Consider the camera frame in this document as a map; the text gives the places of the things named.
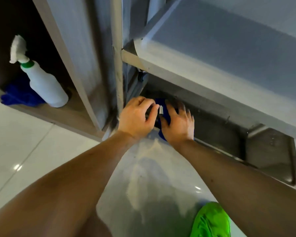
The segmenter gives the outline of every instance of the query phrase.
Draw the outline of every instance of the spray bottle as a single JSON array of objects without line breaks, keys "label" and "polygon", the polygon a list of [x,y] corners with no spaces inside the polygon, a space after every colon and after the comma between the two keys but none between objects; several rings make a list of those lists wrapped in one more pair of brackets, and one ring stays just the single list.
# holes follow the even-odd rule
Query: spray bottle
[{"label": "spray bottle", "polygon": [[29,79],[31,88],[51,107],[62,107],[68,102],[68,95],[63,90],[55,76],[45,72],[36,61],[26,55],[26,42],[16,35],[11,45],[10,63],[19,62],[21,69]]}]

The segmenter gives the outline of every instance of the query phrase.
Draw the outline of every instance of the hand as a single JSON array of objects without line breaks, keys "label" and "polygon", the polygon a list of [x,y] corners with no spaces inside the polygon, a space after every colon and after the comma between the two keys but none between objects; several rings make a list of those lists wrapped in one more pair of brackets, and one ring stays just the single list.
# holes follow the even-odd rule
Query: hand
[{"label": "hand", "polygon": [[194,117],[190,110],[185,110],[182,102],[178,102],[179,113],[166,101],[167,109],[171,117],[170,125],[165,118],[161,117],[162,133],[166,140],[174,148],[185,140],[194,140]]},{"label": "hand", "polygon": [[[149,118],[146,120],[145,113],[152,105]],[[153,99],[138,96],[131,99],[120,115],[118,131],[132,135],[140,139],[149,134],[155,125],[159,105]]]}]

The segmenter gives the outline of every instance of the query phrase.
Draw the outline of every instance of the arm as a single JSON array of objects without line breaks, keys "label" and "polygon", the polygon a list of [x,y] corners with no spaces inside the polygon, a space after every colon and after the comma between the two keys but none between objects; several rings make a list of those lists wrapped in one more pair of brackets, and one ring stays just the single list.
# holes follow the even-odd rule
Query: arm
[{"label": "arm", "polygon": [[184,105],[162,132],[195,168],[236,225],[250,236],[296,236],[296,190],[193,141],[194,118]]},{"label": "arm", "polygon": [[0,209],[0,236],[74,236],[121,157],[154,127],[158,108],[152,99],[130,100],[113,136],[43,176]]}]

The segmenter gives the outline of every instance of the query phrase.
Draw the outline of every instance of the left hand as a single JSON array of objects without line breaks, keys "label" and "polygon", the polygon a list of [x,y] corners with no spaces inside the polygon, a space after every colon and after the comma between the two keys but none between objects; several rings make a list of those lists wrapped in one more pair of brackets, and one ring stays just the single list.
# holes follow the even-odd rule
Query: left hand
[{"label": "left hand", "polygon": [[[152,106],[150,115],[146,120],[145,113]],[[120,115],[118,131],[130,134],[135,139],[141,139],[149,134],[155,125],[159,105],[153,99],[143,96],[132,98]]]}]

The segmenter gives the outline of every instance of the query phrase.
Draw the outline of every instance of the forearm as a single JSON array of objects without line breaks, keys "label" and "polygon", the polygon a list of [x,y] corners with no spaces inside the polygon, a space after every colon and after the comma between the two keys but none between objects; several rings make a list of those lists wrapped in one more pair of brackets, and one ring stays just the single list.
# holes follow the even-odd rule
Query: forearm
[{"label": "forearm", "polygon": [[247,236],[295,236],[296,191],[194,141],[175,147]]},{"label": "forearm", "polygon": [[135,142],[129,134],[117,132],[34,182],[0,210],[0,236],[15,230],[35,236],[75,234]]}]

